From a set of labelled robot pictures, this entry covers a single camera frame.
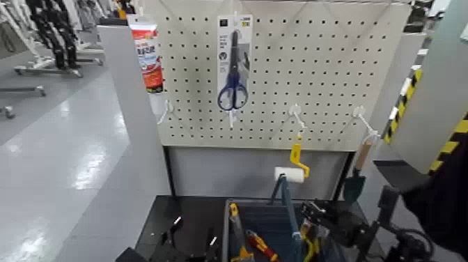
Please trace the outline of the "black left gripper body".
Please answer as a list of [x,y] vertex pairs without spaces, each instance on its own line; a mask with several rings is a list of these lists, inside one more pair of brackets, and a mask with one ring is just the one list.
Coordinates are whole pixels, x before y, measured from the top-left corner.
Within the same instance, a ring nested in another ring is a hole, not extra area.
[[205,256],[192,256],[176,249],[171,243],[156,246],[150,262],[204,262]]

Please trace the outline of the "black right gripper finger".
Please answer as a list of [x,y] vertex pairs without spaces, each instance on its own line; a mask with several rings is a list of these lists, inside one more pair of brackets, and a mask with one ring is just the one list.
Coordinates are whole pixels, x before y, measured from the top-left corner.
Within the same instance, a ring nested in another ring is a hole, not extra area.
[[327,214],[327,211],[318,206],[315,201],[304,201],[302,203],[301,212],[303,216],[307,218],[324,217]]
[[304,218],[302,222],[302,231],[306,234],[306,236],[323,236],[323,228],[322,226],[308,218]]

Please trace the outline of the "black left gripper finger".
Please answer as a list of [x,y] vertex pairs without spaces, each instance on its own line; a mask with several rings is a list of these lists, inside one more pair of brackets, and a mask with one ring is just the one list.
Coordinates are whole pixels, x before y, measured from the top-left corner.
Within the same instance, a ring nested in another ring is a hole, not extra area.
[[215,229],[210,227],[208,229],[207,240],[205,245],[204,262],[217,262],[219,244],[217,241],[218,237],[215,235]]
[[169,245],[175,247],[175,233],[182,228],[182,218],[177,217],[171,224],[168,230],[161,234],[159,244],[161,246]]

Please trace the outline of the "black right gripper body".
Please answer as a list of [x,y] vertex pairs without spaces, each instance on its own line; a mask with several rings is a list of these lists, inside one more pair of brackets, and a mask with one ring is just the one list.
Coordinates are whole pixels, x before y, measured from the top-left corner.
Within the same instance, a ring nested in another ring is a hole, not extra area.
[[349,210],[328,209],[321,212],[332,238],[345,247],[360,245],[369,225]]

